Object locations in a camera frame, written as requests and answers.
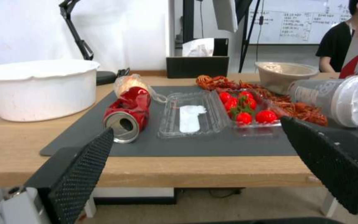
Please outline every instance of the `desk mat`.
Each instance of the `desk mat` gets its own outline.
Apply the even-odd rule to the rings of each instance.
[[[156,92],[169,95],[175,92],[198,92],[197,86],[154,86]],[[108,94],[94,108],[78,119],[55,140],[40,151],[51,156],[63,147],[83,146],[103,131],[105,109],[117,97]],[[160,139],[157,136],[164,105],[152,101],[150,119],[145,130],[132,143],[114,143],[110,156],[295,156],[297,155],[280,129],[274,136],[242,137],[226,128],[221,133],[190,138]]]

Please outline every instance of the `tissue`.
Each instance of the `tissue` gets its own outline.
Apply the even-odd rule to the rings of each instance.
[[[204,38],[189,41],[183,44],[183,57],[212,57],[213,56],[213,38]]]

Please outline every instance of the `whiteboard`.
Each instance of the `whiteboard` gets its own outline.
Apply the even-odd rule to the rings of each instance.
[[[257,0],[250,6],[248,31]],[[259,10],[250,43],[256,44],[260,31]],[[319,44],[324,34],[336,24],[348,20],[349,0],[264,0],[264,22],[259,44]]]

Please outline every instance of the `crushed soda can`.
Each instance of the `crushed soda can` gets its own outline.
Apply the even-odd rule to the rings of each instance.
[[[123,92],[103,116],[104,127],[114,130],[114,142],[133,142],[149,120],[150,94],[134,86]]]

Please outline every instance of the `white paper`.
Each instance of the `white paper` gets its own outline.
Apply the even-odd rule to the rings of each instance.
[[[183,57],[212,57],[214,48],[213,38],[189,41],[183,44]]]
[[[179,130],[194,133],[200,130],[199,115],[206,113],[204,106],[181,106],[179,108]]]
[[[234,0],[213,0],[213,9],[218,29],[235,33],[238,29],[238,24]]]

